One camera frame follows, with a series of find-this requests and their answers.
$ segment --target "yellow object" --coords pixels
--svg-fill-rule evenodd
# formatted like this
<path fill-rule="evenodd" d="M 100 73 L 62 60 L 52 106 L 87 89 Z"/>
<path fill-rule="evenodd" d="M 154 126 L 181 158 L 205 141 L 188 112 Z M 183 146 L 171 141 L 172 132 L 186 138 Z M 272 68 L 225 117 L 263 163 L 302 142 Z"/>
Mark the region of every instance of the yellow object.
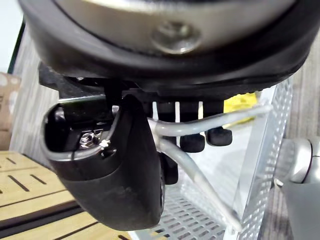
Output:
<path fill-rule="evenodd" d="M 246 94 L 238 94 L 224 101 L 224 113 L 231 113 L 237 110 L 249 109 L 252 108 L 255 104 L 257 104 L 257 97 L 255 93 L 246 93 Z M 247 117 L 243 120 L 232 123 L 234 124 L 242 124 L 254 119 L 253 117 Z"/>

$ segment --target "silver metal part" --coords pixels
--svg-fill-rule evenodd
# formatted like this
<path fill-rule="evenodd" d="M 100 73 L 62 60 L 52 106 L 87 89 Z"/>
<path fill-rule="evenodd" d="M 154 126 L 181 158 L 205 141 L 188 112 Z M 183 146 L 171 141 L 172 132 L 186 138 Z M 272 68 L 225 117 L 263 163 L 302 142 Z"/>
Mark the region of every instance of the silver metal part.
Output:
<path fill-rule="evenodd" d="M 196 54 L 261 30 L 295 0 L 56 2 L 86 30 L 115 45 L 145 53 Z M 166 36 L 163 28 L 168 23 L 183 26 L 188 34 Z"/>
<path fill-rule="evenodd" d="M 306 176 L 304 183 L 319 184 L 320 183 L 320 137 L 310 137 L 309 141 L 312 145 L 312 160 L 311 166 Z"/>
<path fill-rule="evenodd" d="M 284 139 L 275 170 L 275 183 L 282 187 L 287 181 L 301 184 L 312 160 L 312 147 L 307 139 Z"/>
<path fill-rule="evenodd" d="M 320 157 L 320 137 L 313 136 L 313 137 L 309 137 L 308 140 L 312 145 L 312 156 Z"/>
<path fill-rule="evenodd" d="M 288 178 L 292 183 L 300 184 L 308 173 L 312 149 L 310 142 L 306 139 L 294 139 L 293 142 L 295 143 L 295 154 Z"/>
<path fill-rule="evenodd" d="M 97 132 L 97 133 L 87 132 L 83 134 L 79 141 L 79 144 L 80 144 L 79 149 L 88 149 L 88 148 L 97 146 L 97 143 L 100 140 L 101 134 L 102 132 Z"/>
<path fill-rule="evenodd" d="M 155 28 L 151 40 L 154 46 L 166 54 L 185 54 L 200 44 L 200 33 L 182 22 L 166 21 Z"/>

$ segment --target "gray carpet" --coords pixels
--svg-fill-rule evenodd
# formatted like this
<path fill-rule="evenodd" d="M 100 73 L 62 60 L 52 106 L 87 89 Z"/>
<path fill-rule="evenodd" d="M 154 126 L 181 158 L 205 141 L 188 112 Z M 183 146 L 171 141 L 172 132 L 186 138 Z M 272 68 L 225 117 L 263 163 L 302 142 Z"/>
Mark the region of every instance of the gray carpet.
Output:
<path fill-rule="evenodd" d="M 38 84 L 39 57 L 26 30 L 14 74 L 22 78 L 10 149 L 48 165 L 39 149 L 39 129 L 43 114 L 58 100 L 58 93 Z M 294 75 L 292 111 L 287 138 L 320 135 L 320 37 L 315 41 L 305 65 Z M 261 239 L 290 240 L 292 233 L 281 192 L 273 188 L 261 230 Z"/>

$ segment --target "screw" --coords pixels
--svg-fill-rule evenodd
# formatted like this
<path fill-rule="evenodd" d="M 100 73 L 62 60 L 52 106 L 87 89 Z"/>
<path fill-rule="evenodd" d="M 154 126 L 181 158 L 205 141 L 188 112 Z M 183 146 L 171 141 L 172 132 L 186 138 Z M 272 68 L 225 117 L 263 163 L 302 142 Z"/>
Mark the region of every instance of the screw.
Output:
<path fill-rule="evenodd" d="M 188 24 L 166 21 L 155 28 L 151 39 L 160 51 L 180 55 L 189 53 L 199 46 L 200 33 Z"/>
<path fill-rule="evenodd" d="M 99 142 L 99 139 L 101 137 L 102 132 L 93 133 L 93 132 L 87 132 L 83 134 L 80 138 L 80 148 L 81 149 L 88 149 L 92 145 L 97 145 Z"/>

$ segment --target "black plastic housing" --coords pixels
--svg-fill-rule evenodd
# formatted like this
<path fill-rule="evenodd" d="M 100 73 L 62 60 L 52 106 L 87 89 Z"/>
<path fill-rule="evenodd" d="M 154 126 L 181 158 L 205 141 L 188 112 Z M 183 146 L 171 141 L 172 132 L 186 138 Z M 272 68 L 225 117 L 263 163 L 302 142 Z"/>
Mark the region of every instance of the black plastic housing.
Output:
<path fill-rule="evenodd" d="M 320 1 L 299 0 L 245 39 L 197 56 L 154 56 L 90 34 L 52 0 L 20 0 L 43 62 L 70 77 L 133 81 L 159 96 L 225 99 L 270 87 L 304 63 L 320 24 Z"/>
<path fill-rule="evenodd" d="M 143 107 L 135 97 L 127 95 L 122 100 L 109 130 L 110 146 L 101 150 L 53 152 L 48 138 L 55 134 L 50 131 L 54 124 L 48 117 L 44 122 L 44 153 L 84 210 L 119 231 L 158 224 L 165 191 L 161 161 Z"/>

